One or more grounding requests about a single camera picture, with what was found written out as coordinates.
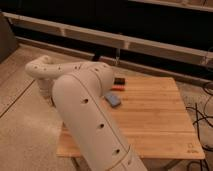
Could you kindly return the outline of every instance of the floor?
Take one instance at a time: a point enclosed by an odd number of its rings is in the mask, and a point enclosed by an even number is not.
[[[38,93],[34,80],[26,75],[27,62],[47,54],[56,62],[82,61],[85,59],[39,49],[27,45],[21,47],[0,64],[0,170],[1,171],[74,171],[69,158],[55,155],[61,119],[56,110]],[[113,67],[116,75],[145,75],[139,72]],[[202,111],[208,96],[200,87],[177,82],[186,106],[198,107]],[[213,114],[210,101],[207,111]],[[192,120],[195,114],[189,111]],[[201,123],[202,143],[213,146],[212,128]],[[206,153],[210,168],[213,169],[213,154]],[[173,171],[186,170],[189,161],[182,161]],[[79,159],[82,170],[89,170],[83,159]],[[156,170],[163,162],[148,162],[150,170]],[[193,165],[191,170],[199,170]]]

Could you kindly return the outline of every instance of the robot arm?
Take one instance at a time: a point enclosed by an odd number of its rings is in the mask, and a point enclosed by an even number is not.
[[[56,79],[62,75],[53,85],[53,101],[91,169],[145,171],[142,161],[101,105],[101,97],[114,81],[110,66],[93,62],[61,65],[42,62],[40,58],[29,63],[26,71],[37,79]]]

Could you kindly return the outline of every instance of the wooden table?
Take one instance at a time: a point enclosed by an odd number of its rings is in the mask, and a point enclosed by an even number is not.
[[[106,107],[141,158],[204,159],[191,119],[172,78],[126,77],[125,91],[116,93],[122,105]],[[80,157],[66,127],[62,126],[57,155]]]

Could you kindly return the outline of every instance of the metal bar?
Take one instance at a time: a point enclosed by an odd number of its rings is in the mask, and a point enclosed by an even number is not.
[[[117,49],[202,65],[206,51],[4,13],[14,25]]]
[[[191,9],[191,10],[199,10],[199,11],[206,11],[206,12],[213,12],[213,8],[212,7],[191,5],[191,4],[188,4],[187,2],[186,3],[185,2],[184,3],[175,3],[175,2],[165,2],[165,1],[159,1],[159,0],[128,0],[128,1],[130,1],[130,2],[138,2],[138,3],[164,5],[164,6]]]
[[[182,160],[172,160],[171,162],[169,162],[164,169],[165,170],[169,170],[172,169],[173,167],[175,167],[178,163],[180,163]]]

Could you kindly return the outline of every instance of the cable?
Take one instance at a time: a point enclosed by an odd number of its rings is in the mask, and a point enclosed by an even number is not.
[[[204,1],[203,1],[203,5],[206,5],[206,2],[207,2],[207,0],[204,0]]]
[[[213,46],[212,47],[210,47],[208,50],[207,50],[207,52],[206,52],[206,55],[204,56],[204,64],[205,64],[205,68],[206,68],[206,70],[207,71],[209,71],[209,72],[213,72],[213,69],[210,67],[208,67],[208,61],[207,61],[207,59],[208,59],[208,55],[209,55],[209,52],[211,52],[213,50]]]
[[[196,108],[194,108],[194,107],[186,107],[186,109],[192,109],[192,110],[197,111],[197,113],[201,115],[201,118],[199,118],[198,121],[199,121],[199,120],[205,120],[206,123],[207,123],[210,127],[213,127],[213,124],[208,120],[208,118],[211,118],[211,116],[205,116],[202,112],[200,112],[198,109],[196,110]]]
[[[25,89],[24,91],[21,92],[21,94],[19,94],[19,96],[13,101],[13,103],[11,103],[9,105],[9,107],[0,115],[0,119],[7,113],[7,111],[21,98],[21,96],[30,88],[30,86],[35,82],[35,80],[33,80]]]
[[[193,123],[193,125],[194,125],[194,124],[197,124],[197,134],[198,134],[198,139],[199,139],[199,141],[200,141],[200,125],[199,125],[199,121],[201,121],[201,120],[203,120],[203,119],[205,119],[206,121],[208,121],[206,118],[207,118],[207,117],[209,118],[209,116],[204,116],[204,114],[202,114],[202,113],[198,110],[198,108],[197,108],[197,103],[195,103],[195,107],[194,107],[194,108],[193,108],[193,107],[187,107],[187,109],[193,109],[193,110],[195,110],[196,121]],[[204,150],[207,149],[207,151],[212,152],[212,151],[211,151],[212,148],[209,149],[208,146],[206,146],[206,147],[203,147],[203,149],[204,149]],[[198,162],[198,161],[189,162],[188,165],[187,165],[187,171],[190,171],[190,167],[191,167],[192,164],[199,164],[199,165],[200,165],[200,170],[201,170],[201,171],[203,171],[203,168],[205,168],[207,171],[210,171],[209,165],[208,165],[206,159],[200,160],[199,162]]]

